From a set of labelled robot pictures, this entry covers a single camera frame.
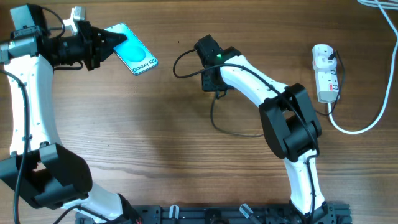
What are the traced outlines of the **blue screen smartphone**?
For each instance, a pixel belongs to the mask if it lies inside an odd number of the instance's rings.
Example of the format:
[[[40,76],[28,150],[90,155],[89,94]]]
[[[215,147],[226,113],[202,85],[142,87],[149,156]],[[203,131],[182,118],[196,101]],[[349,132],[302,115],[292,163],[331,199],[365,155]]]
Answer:
[[[116,46],[114,51],[134,75],[138,76],[158,66],[159,61],[125,23],[113,25],[105,30],[127,37],[127,40]]]

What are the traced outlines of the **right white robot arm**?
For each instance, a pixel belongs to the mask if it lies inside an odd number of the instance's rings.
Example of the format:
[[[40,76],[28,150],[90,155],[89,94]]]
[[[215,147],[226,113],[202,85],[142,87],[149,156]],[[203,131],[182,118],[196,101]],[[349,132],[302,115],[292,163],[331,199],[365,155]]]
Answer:
[[[203,65],[201,85],[218,100],[236,89],[252,101],[261,117],[263,136],[270,150],[283,160],[291,188],[290,204],[302,223],[326,216],[316,159],[320,155],[320,122],[305,87],[277,82],[252,66],[236,48],[222,49],[211,35],[193,47]]]

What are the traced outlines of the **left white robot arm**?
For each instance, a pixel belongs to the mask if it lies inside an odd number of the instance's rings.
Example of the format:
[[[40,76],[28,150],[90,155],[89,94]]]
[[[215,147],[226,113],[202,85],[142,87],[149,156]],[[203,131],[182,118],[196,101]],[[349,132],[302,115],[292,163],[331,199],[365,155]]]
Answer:
[[[14,131],[1,180],[14,191],[15,202],[36,209],[75,210],[95,223],[142,223],[122,195],[95,184],[86,161],[62,145],[53,110],[54,73],[98,68],[126,36],[94,27],[84,17],[62,22],[73,35],[52,36],[45,12],[36,4],[12,8],[15,29],[1,43]]]

